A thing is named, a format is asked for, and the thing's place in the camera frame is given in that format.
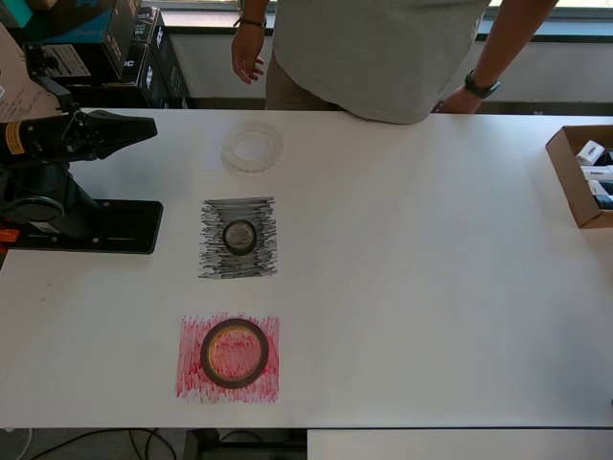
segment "black box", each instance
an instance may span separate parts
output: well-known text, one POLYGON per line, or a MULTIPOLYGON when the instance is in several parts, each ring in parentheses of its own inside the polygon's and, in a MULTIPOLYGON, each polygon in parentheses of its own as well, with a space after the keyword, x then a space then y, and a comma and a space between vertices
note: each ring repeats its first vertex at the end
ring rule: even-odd
POLYGON ((22 30, 25 42, 42 43, 59 61, 50 72, 60 84, 117 81, 141 0, 59 0, 38 11, 22 30))
POLYGON ((169 108, 170 95, 150 48, 132 43, 127 52, 124 74, 117 83, 67 85, 82 107, 169 108))
POLYGON ((166 34, 164 19, 159 9, 142 7, 139 10, 132 41, 147 44, 151 48, 169 90, 171 106, 187 108, 186 100, 190 97, 190 90, 185 83, 170 36, 166 34))

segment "gray t-shirt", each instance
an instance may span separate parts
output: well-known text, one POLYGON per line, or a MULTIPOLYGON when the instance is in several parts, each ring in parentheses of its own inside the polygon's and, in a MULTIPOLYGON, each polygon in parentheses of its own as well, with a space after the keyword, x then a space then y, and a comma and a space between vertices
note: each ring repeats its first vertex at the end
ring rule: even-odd
POLYGON ((490 0, 280 0, 285 72, 363 118, 416 123, 439 101, 490 0))

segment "person's hand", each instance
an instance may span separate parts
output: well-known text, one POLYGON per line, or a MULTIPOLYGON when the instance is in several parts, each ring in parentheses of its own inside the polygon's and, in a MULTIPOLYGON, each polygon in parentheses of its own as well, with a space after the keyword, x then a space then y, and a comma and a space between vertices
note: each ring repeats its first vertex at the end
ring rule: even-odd
POLYGON ((264 75, 260 57, 264 44, 264 29, 251 24, 241 24, 232 41, 232 67, 234 73, 247 84, 258 81, 264 75))
POLYGON ((482 101, 462 85, 443 101, 438 113, 475 113, 482 101))

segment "person's arm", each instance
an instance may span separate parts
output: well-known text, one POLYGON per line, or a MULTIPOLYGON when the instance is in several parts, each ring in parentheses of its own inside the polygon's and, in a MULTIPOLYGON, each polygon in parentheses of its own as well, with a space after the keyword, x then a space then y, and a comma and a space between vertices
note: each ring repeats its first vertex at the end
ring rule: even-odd
MULTIPOLYGON (((503 0, 475 67, 473 78, 477 87, 486 88, 498 81, 556 3, 557 0, 503 0)), ((481 101, 461 86, 443 102, 439 111, 475 113, 481 101)))
MULTIPOLYGON (((262 23, 266 18, 268 0, 245 0, 242 17, 252 22, 262 23)), ((240 24, 232 41, 232 67, 235 74, 247 84, 257 81, 263 75, 260 57, 264 43, 264 29, 258 25, 240 24)))

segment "black scribbled square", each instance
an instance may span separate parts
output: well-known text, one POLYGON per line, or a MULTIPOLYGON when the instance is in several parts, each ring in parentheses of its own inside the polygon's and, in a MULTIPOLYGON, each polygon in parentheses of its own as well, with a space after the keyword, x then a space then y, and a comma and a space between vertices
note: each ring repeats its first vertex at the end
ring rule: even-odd
POLYGON ((274 202, 274 197, 266 196, 209 199, 202 203, 200 278, 247 278, 277 273, 274 202), (256 247, 245 256, 232 254, 223 242, 224 229, 236 220, 247 220, 256 230, 256 247))

